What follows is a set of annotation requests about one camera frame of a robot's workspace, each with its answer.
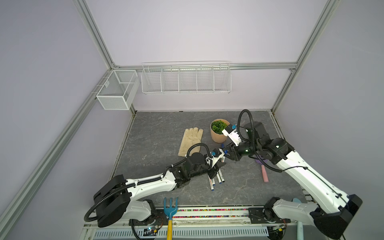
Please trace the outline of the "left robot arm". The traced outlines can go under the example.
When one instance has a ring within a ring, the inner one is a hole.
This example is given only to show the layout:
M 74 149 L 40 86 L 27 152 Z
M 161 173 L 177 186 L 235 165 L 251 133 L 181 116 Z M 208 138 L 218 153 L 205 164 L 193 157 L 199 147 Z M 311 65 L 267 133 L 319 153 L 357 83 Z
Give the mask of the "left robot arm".
M 152 201 L 145 199 L 147 196 L 181 189 L 201 175 L 213 179 L 225 165 L 222 162 L 225 154 L 221 148 L 210 151 L 206 144 L 198 143 L 188 149 L 183 160 L 168 166 L 161 174 L 141 179 L 117 175 L 95 193 L 94 205 L 84 220 L 96 221 L 100 228 L 114 224 L 124 215 L 141 222 L 153 220 L 156 209 Z

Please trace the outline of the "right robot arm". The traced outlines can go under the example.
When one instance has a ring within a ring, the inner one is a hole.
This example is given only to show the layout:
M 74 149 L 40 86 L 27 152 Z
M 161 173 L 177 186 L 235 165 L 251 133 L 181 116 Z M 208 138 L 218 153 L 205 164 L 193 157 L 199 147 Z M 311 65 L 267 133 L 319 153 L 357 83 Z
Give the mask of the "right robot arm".
M 249 110 L 242 110 L 239 120 L 243 114 L 248 114 L 249 123 L 228 125 L 222 131 L 232 141 L 227 147 L 229 159 L 238 161 L 248 156 L 271 171 L 287 173 L 314 200 L 305 204 L 273 197 L 264 205 L 264 219 L 269 223 L 283 219 L 306 223 L 330 239 L 343 239 L 345 230 L 363 203 L 362 199 L 331 184 L 285 139 L 271 139 L 264 125 L 254 121 Z

